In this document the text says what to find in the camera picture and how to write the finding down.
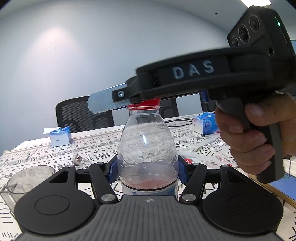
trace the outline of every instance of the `camera lens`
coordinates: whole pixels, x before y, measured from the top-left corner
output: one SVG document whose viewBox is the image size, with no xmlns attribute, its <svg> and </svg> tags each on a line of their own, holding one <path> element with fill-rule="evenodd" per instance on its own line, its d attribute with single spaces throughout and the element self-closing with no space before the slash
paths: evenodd
<svg viewBox="0 0 296 241">
<path fill-rule="evenodd" d="M 235 36 L 232 37 L 232 45 L 233 45 L 233 47 L 238 47 L 238 45 L 239 45 L 239 41 L 237 40 L 237 38 Z"/>
<path fill-rule="evenodd" d="M 254 32 L 258 32 L 260 29 L 259 20 L 254 15 L 250 17 L 250 27 Z"/>
<path fill-rule="evenodd" d="M 239 37 L 244 44 L 248 42 L 249 33 L 248 33 L 248 30 L 245 28 L 245 26 L 242 26 L 239 28 Z"/>
</svg>

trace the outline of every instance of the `green led light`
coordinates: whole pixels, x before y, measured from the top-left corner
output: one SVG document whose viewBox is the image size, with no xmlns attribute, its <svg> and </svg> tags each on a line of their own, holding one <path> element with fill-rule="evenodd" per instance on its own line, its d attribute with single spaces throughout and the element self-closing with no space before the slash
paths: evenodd
<svg viewBox="0 0 296 241">
<path fill-rule="evenodd" d="M 278 26 L 281 28 L 281 24 L 280 24 L 280 22 L 278 21 L 277 17 L 275 17 L 275 19 L 276 19 L 276 21 L 277 21 L 277 23 L 278 23 Z"/>
</svg>

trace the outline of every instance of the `red bottle cap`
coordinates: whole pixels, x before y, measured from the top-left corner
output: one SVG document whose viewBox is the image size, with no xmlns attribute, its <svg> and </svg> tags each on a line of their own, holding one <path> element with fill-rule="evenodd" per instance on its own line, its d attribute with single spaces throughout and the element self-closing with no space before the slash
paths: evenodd
<svg viewBox="0 0 296 241">
<path fill-rule="evenodd" d="M 146 100 L 139 104 L 129 104 L 129 110 L 149 110 L 160 106 L 160 98 Z"/>
</svg>

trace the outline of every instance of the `white tablecloth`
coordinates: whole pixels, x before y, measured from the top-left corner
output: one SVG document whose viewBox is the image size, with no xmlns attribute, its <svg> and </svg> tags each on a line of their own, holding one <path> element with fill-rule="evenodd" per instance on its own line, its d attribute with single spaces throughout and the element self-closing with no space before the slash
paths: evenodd
<svg viewBox="0 0 296 241">
<path fill-rule="evenodd" d="M 195 115 L 177 117 L 193 118 Z M 184 122 L 171 122 L 169 126 L 178 126 Z M 72 156 L 78 152 L 91 163 L 108 162 L 116 153 L 123 126 L 115 126 L 98 130 L 91 130 L 72 134 L 72 144 L 51 148 L 49 138 L 26 141 L 11 151 L 6 151 L 0 157 L 0 187 L 16 172 L 36 165 L 49 165 L 56 171 L 65 165 L 73 164 Z M 219 134 L 202 136 L 192 131 L 191 126 L 170 128 L 178 153 L 185 158 L 201 162 L 209 168 L 219 168 L 222 164 L 236 163 L 227 146 Z M 285 160 L 286 172 L 294 174 L 296 164 Z M 122 195 L 121 184 L 116 181 L 112 185 L 116 195 Z M 92 196 L 88 183 L 79 184 L 79 189 Z M 179 183 L 178 193 L 182 193 L 184 186 Z M 204 197 L 217 189 L 217 183 L 207 183 Z M 278 235 L 286 241 L 296 240 L 296 209 L 283 202 L 284 217 L 278 228 Z M 10 241 L 17 238 L 21 231 L 7 205 L 0 197 L 0 241 Z"/>
</svg>

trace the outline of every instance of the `black cable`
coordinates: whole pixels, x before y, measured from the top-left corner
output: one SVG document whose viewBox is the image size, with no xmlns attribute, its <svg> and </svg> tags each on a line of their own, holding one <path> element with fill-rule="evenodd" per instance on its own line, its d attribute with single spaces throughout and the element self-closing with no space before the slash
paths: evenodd
<svg viewBox="0 0 296 241">
<path fill-rule="evenodd" d="M 175 121 L 187 121 L 187 122 L 190 122 L 188 124 L 179 125 L 179 126 L 168 126 L 168 127 L 182 127 L 182 126 L 191 125 L 192 124 L 192 120 L 193 119 L 190 119 L 190 118 L 184 118 L 184 119 L 167 120 L 167 121 L 165 121 L 165 123 L 170 123 L 170 122 L 175 122 Z"/>
</svg>

